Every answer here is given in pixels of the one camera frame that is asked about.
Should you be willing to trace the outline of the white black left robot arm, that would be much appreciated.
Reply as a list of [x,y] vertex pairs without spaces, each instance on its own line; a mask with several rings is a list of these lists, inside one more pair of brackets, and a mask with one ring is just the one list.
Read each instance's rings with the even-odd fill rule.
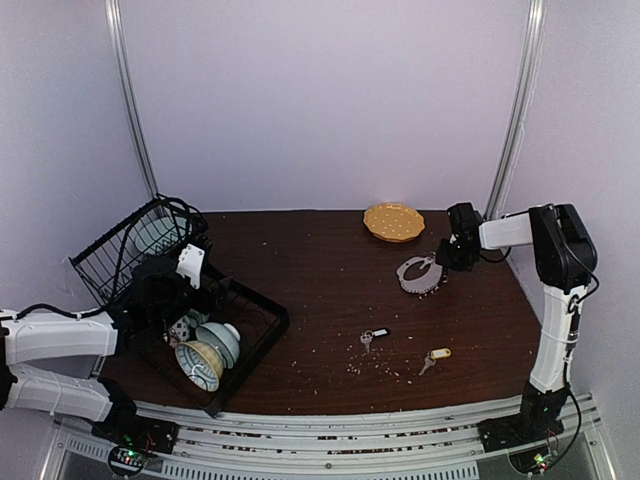
[[1,405],[69,415],[104,428],[123,444],[144,424],[133,400],[109,379],[79,379],[32,367],[36,360],[106,358],[157,340],[190,310],[206,306],[201,292],[206,253],[188,245],[178,258],[137,265],[119,301],[84,312],[36,304],[1,316]]

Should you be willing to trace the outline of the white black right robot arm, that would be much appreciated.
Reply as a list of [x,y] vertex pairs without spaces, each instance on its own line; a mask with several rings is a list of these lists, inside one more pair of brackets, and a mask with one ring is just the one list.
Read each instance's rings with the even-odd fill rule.
[[570,367],[584,301],[599,282],[597,251],[574,205],[547,204],[486,220],[471,203],[448,208],[451,235],[441,240],[436,262],[447,271],[469,271],[483,251],[530,245],[544,291],[538,352],[518,413],[479,423],[487,451],[513,448],[559,435],[563,406],[574,399]]

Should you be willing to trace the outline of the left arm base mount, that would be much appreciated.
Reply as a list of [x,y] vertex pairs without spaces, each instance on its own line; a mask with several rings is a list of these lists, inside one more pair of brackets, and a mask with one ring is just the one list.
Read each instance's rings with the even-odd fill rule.
[[171,454],[179,426],[175,422],[134,417],[132,426],[116,427],[109,422],[91,422],[91,434],[108,440],[113,447],[107,454],[107,466],[117,478],[140,474],[151,459]]

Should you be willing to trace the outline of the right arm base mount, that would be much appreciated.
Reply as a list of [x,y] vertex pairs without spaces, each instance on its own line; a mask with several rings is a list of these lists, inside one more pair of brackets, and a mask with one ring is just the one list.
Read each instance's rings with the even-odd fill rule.
[[549,470],[559,455],[558,435],[564,432],[561,420],[534,423],[525,428],[519,414],[492,418],[478,424],[486,453],[507,450],[509,464],[520,474],[534,476]]

